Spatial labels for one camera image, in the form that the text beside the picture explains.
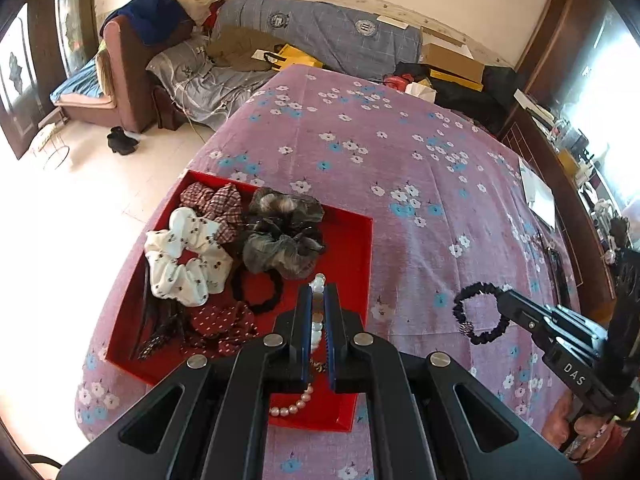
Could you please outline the right hand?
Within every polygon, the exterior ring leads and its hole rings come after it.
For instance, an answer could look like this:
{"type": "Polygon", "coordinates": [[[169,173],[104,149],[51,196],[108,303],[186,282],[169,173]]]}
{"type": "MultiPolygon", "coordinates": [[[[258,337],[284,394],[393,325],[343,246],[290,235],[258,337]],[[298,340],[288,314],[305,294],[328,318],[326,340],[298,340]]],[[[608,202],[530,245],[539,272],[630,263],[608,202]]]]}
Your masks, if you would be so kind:
{"type": "Polygon", "coordinates": [[[613,419],[605,416],[585,414],[574,422],[574,396],[565,391],[548,415],[541,434],[554,448],[560,448],[566,441],[573,441],[576,434],[579,443],[568,458],[574,463],[587,463],[606,453],[615,452],[626,437],[626,430],[613,419]]]}

